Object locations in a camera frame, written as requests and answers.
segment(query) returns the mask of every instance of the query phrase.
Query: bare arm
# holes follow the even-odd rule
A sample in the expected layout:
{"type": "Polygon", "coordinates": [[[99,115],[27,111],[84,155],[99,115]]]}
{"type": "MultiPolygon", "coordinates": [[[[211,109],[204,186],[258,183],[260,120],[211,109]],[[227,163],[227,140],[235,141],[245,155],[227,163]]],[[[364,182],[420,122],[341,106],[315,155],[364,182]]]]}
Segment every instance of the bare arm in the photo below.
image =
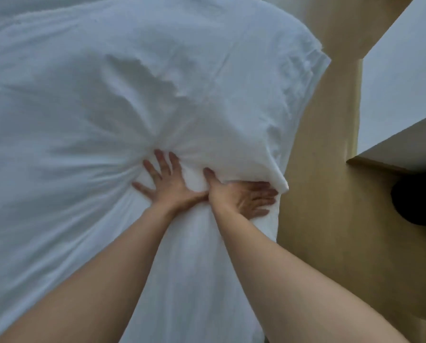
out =
{"type": "Polygon", "coordinates": [[[156,190],[134,187],[153,204],[121,236],[20,317],[0,343],[118,342],[135,310],[159,244],[172,219],[207,192],[185,186],[178,158],[170,153],[173,172],[157,150],[161,174],[143,164],[156,190]]]}
{"type": "Polygon", "coordinates": [[[210,203],[233,267],[269,341],[408,343],[351,292],[268,239],[248,219],[262,210],[246,183],[221,184],[205,170],[210,203]]]}

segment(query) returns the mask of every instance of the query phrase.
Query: black object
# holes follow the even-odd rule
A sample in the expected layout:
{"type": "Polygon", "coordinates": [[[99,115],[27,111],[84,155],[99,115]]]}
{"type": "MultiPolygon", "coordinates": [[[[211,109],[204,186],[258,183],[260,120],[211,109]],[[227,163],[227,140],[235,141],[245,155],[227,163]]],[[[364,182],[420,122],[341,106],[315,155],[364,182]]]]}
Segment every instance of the black object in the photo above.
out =
{"type": "Polygon", "coordinates": [[[391,190],[392,203],[410,223],[426,225],[426,173],[406,176],[391,190]]]}

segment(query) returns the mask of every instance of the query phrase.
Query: floor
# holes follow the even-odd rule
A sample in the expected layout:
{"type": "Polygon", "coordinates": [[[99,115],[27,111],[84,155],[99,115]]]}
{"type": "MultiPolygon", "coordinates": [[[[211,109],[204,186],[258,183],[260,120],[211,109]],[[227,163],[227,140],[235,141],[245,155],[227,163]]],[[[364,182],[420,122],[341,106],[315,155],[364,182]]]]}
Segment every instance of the floor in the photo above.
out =
{"type": "Polygon", "coordinates": [[[297,133],[278,242],[369,303],[411,342],[425,342],[426,227],[393,210],[389,192],[398,175],[345,163],[357,61],[411,0],[269,1],[302,18],[333,59],[297,133]]]}

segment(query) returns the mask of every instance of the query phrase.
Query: person's left arm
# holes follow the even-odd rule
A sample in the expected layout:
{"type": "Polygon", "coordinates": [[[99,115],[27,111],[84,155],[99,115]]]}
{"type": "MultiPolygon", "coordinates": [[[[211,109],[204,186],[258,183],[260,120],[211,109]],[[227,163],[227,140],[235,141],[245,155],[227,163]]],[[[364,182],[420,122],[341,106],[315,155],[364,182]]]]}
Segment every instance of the person's left arm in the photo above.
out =
{"type": "Polygon", "coordinates": [[[159,244],[175,216],[208,200],[208,192],[187,189],[181,166],[173,171],[160,150],[161,173],[143,164],[156,185],[133,186],[153,204],[123,234],[22,315],[0,343],[118,342],[135,310],[159,244]]]}

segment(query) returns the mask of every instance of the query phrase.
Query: white bed sheet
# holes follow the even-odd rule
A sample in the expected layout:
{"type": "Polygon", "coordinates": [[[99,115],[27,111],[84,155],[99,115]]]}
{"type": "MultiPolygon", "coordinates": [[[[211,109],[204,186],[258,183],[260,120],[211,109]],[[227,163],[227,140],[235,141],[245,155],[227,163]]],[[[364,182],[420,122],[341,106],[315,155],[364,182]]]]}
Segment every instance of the white bed sheet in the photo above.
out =
{"type": "MultiPolygon", "coordinates": [[[[0,0],[0,334],[149,202],[141,161],[187,184],[283,173],[330,60],[261,0],[0,0]]],[[[255,224],[276,239],[278,206],[255,224]]],[[[122,342],[262,342],[207,204],[173,222],[122,342]]]]}

